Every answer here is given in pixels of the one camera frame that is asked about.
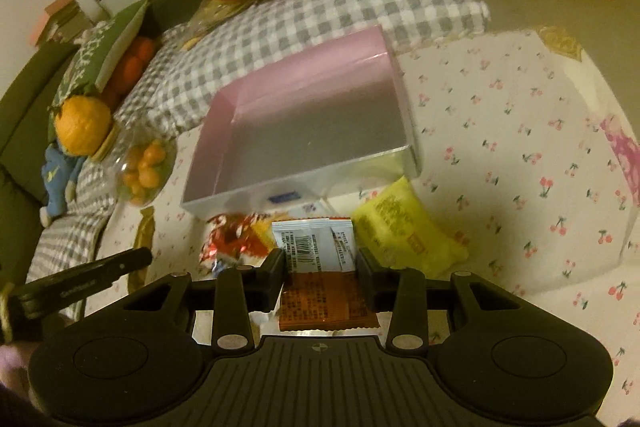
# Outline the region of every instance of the dark green sofa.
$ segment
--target dark green sofa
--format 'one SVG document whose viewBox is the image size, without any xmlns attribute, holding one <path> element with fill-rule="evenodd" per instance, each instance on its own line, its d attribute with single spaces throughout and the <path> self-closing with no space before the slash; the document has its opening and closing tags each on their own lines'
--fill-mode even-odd
<svg viewBox="0 0 640 427">
<path fill-rule="evenodd" d="M 24 282 L 47 203 L 47 107 L 78 47 L 46 42 L 0 100 L 0 285 Z"/>
</svg>

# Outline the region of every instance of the red foil wrapper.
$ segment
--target red foil wrapper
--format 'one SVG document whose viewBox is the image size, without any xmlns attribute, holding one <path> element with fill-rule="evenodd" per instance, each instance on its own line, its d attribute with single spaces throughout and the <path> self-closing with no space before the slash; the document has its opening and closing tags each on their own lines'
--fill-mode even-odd
<svg viewBox="0 0 640 427">
<path fill-rule="evenodd" d="M 267 257 L 269 249 L 252 228 L 265 217 L 265 214 L 218 214 L 209 219 L 213 228 L 200 252 L 200 263 L 213 267 L 218 259 L 235 264 L 242 254 Z"/>
</svg>

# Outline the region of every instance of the pink box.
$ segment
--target pink box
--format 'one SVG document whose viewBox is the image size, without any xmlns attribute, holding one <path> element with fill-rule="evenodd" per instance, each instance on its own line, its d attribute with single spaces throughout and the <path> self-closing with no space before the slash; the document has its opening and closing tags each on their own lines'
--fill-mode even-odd
<svg viewBox="0 0 640 427">
<path fill-rule="evenodd" d="M 202 219 L 317 201 L 418 175 L 399 68 L 376 26 L 220 89 L 182 207 Z"/>
</svg>

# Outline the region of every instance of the bed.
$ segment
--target bed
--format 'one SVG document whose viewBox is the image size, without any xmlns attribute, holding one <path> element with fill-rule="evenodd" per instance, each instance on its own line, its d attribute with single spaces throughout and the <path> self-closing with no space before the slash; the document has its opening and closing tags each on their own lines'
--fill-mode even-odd
<svg viewBox="0 0 640 427">
<path fill-rule="evenodd" d="M 466 268 L 607 347 L 616 370 L 603 422 L 616 425 L 638 413 L 637 139 L 574 39 L 558 28 L 482 36 L 487 20 L 488 9 L 475 0 L 265 0 L 186 53 L 176 46 L 184 28 L 167 32 L 115 115 L 128 125 L 145 114 L 178 144 L 172 178 L 154 202 L 158 228 L 148 282 L 173 270 L 198 273 L 205 224 L 178 201 L 213 94 L 304 46 L 380 24 L 399 54 L 412 100 L 425 163 L 414 187 L 431 216 L 469 246 Z M 78 200 L 43 233 L 29 280 L 94 259 L 107 222 L 98 256 L 130 247 L 139 212 L 116 204 L 105 182 L 101 167 L 87 163 Z M 348 214 L 374 195 L 328 203 Z M 120 281 L 90 298 L 86 311 L 125 292 Z M 76 317 L 81 312 L 81 306 L 70 310 Z M 194 334 L 205 342 L 210 328 L 202 324 Z M 434 325 L 433 341 L 444 336 Z"/>
<path fill-rule="evenodd" d="M 589 331 L 607 347 L 614 381 L 606 425 L 638 413 L 640 367 L 638 146 L 625 115 L 580 45 L 561 28 L 451 39 L 398 56 L 424 165 L 418 197 L 470 257 L 469 269 Z M 154 202 L 154 261 L 147 282 L 172 271 L 199 279 L 208 226 L 178 201 L 199 127 L 177 137 L 171 179 Z M 300 216 L 350 215 L 375 190 L 318 201 Z M 138 209 L 119 203 L 99 257 L 132 244 Z M 86 313 L 127 293 L 126 279 L 87 299 Z M 276 314 L 252 314 L 261 334 L 282 334 Z M 297 334 L 375 334 L 381 328 Z M 211 315 L 194 338 L 210 342 Z M 447 323 L 430 316 L 430 339 Z"/>
<path fill-rule="evenodd" d="M 250 71 L 304 46 L 380 24 L 397 52 L 484 32 L 489 11 L 476 0 L 263 0 L 226 22 L 188 52 L 184 26 L 163 46 L 114 118 L 123 126 L 145 115 L 167 138 L 200 124 L 213 94 Z M 87 162 L 77 200 L 40 238 L 28 280 L 87 263 L 116 200 L 98 164 Z"/>
</svg>

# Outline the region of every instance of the orange fruit in jar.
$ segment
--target orange fruit in jar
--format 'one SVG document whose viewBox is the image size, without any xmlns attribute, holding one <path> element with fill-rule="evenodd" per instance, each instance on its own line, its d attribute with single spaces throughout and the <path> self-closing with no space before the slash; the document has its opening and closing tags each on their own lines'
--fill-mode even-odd
<svg viewBox="0 0 640 427">
<path fill-rule="evenodd" d="M 145 198 L 131 198 L 129 203 L 134 204 L 135 206 L 145 206 L 146 200 Z"/>
<path fill-rule="evenodd" d="M 127 171 L 135 170 L 138 168 L 138 163 L 140 163 L 140 160 L 142 160 L 143 153 L 144 153 L 144 149 L 142 149 L 140 145 L 134 145 L 131 149 L 129 149 L 129 152 L 127 152 L 127 158 L 126 158 Z"/>
<path fill-rule="evenodd" d="M 125 185 L 127 185 L 127 187 L 132 187 L 136 183 L 139 183 L 139 181 L 138 181 L 138 173 L 137 172 L 125 172 L 122 175 L 122 182 Z"/>
<path fill-rule="evenodd" d="M 160 184 L 160 174 L 153 167 L 140 169 L 138 179 L 145 188 L 156 188 Z"/>
<path fill-rule="evenodd" d="M 145 149 L 144 159 L 149 165 L 158 165 L 166 158 L 166 152 L 159 140 L 151 142 L 149 147 Z"/>
<path fill-rule="evenodd" d="M 146 190 L 140 181 L 133 182 L 132 184 L 129 185 L 129 188 L 131 190 L 131 194 L 133 194 L 135 198 L 144 197 Z"/>
<path fill-rule="evenodd" d="M 142 158 L 142 160 L 140 160 L 138 162 L 138 172 L 143 171 L 145 169 L 148 169 L 149 167 L 151 167 L 151 165 L 149 165 L 149 163 L 144 159 L 144 157 Z"/>
</svg>

